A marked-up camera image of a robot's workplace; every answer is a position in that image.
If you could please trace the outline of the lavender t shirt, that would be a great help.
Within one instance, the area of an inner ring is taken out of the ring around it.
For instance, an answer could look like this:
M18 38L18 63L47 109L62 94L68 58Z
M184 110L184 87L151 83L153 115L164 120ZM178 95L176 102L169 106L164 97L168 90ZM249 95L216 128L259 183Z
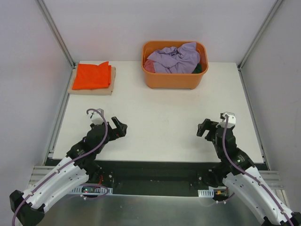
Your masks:
M180 47L169 47L155 50L147 60L154 61L155 73L192 74L200 63L200 54L195 42L189 42Z

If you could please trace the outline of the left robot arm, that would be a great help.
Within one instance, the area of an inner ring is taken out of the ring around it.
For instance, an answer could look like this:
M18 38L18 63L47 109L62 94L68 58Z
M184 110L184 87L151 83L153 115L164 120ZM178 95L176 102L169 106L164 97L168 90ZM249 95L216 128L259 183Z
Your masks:
M80 185L94 184L101 196L112 190L113 172L105 171L95 161L108 142L127 134L126 124L117 117L112 117L112 121L114 129L107 122L92 123L87 135L74 144L47 175L31 188L11 193L13 223L19 220L23 226L36 226L56 202Z

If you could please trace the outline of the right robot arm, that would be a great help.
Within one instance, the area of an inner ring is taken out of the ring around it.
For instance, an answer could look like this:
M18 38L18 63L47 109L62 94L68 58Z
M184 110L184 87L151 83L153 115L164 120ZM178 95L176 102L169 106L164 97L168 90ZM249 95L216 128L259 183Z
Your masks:
M205 119L198 125L197 136L206 132L220 163L202 176L207 186L226 186L255 215L263 226L299 226L301 214L292 211L272 191L250 157L238 148L233 134L234 116L225 114L220 123Z

